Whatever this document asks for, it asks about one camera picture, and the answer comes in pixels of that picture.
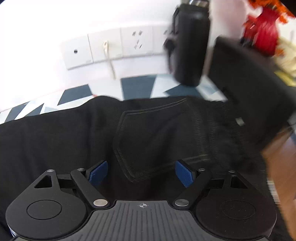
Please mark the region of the black thermos bottle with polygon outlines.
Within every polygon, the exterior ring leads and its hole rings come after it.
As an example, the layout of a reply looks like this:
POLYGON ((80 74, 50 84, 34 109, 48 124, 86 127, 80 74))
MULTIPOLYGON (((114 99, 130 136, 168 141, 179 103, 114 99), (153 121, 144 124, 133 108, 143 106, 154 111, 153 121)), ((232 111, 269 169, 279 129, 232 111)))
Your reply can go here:
POLYGON ((182 85, 200 83, 211 25, 209 7, 210 1, 182 1, 173 14, 173 74, 182 85))

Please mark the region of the geometric pattern tablecloth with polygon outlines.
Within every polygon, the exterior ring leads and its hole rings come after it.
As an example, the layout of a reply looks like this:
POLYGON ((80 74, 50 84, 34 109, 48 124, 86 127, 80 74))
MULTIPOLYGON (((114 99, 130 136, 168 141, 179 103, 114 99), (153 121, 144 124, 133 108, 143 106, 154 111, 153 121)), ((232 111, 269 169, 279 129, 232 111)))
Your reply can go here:
POLYGON ((57 90, 47 97, 30 99, 1 111, 1 123, 53 111, 75 108, 97 97, 108 96, 118 100, 194 96, 208 101, 226 101, 225 95, 206 76, 197 87, 181 85, 169 74, 126 77, 107 83, 93 82, 65 90, 57 90))

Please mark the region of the black denim jeans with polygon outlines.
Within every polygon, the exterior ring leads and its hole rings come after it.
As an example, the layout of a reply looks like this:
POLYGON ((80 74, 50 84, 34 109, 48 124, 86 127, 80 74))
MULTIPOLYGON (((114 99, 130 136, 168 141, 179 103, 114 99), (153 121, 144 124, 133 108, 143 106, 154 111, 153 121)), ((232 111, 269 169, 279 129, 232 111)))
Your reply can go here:
POLYGON ((226 102, 195 97, 119 101, 1 125, 1 240, 290 240, 260 153, 226 102), (183 160, 212 178, 191 208, 183 160), (89 208, 71 171, 107 161, 89 208))

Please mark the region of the red vase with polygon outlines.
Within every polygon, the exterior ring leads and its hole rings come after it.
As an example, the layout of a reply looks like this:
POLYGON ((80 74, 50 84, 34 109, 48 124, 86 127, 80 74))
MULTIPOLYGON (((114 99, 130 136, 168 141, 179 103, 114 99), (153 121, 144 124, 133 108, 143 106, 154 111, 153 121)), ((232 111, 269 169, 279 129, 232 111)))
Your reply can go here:
POLYGON ((252 47, 264 56, 274 56, 279 37, 276 20, 279 17, 279 13, 267 6, 262 8, 258 17, 248 15, 240 43, 252 47))

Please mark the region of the black power plug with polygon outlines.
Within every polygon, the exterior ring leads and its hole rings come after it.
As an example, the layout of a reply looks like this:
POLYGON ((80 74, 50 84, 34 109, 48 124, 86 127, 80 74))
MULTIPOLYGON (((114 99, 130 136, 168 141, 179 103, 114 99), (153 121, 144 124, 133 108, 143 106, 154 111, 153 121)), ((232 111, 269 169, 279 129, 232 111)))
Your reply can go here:
POLYGON ((175 71, 175 53, 176 53, 176 41, 174 38, 167 38, 164 42, 164 50, 167 56, 168 70, 171 74, 175 71))

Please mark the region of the orange artificial flowers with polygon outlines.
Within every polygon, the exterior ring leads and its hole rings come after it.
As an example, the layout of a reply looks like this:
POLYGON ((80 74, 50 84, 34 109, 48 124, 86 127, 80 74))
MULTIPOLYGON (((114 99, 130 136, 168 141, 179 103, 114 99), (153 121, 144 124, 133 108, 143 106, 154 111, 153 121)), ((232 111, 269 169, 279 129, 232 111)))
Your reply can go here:
POLYGON ((281 23, 287 24, 288 18, 295 19, 295 15, 278 0, 248 0, 248 3, 254 8, 271 9, 278 15, 281 23))

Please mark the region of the white wall socket panel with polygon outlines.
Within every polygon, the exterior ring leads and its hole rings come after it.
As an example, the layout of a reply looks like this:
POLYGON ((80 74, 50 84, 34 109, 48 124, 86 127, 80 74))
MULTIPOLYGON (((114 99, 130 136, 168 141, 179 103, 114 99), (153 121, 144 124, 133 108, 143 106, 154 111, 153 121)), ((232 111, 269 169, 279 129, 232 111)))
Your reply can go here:
POLYGON ((103 28, 90 34, 74 36, 66 54, 68 70, 85 65, 129 57, 161 55, 164 42, 171 35, 171 24, 103 28))

